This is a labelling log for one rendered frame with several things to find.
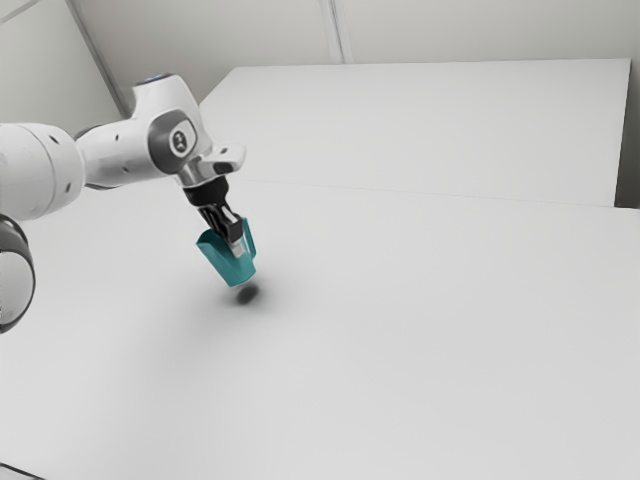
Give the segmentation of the teal faceted mug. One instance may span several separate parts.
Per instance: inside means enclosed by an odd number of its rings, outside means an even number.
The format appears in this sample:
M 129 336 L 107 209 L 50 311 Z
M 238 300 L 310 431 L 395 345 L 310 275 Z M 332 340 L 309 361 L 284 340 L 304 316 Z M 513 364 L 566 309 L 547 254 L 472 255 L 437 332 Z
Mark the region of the teal faceted mug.
M 211 229 L 205 230 L 196 242 L 201 253 L 229 287 L 246 283 L 256 273 L 256 248 L 246 217 L 242 218 L 242 224 L 241 246 L 244 252 L 239 257 L 236 257 L 224 239 Z

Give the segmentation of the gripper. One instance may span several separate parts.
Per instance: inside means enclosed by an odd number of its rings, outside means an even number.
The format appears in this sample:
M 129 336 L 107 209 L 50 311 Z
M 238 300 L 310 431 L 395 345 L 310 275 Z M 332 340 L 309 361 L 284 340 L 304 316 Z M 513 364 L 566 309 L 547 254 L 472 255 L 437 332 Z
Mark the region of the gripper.
M 229 184 L 225 177 L 217 177 L 198 186 L 184 187 L 183 192 L 209 228 L 224 237 L 231 253 L 240 258 L 246 253 L 242 217 L 227 205 Z

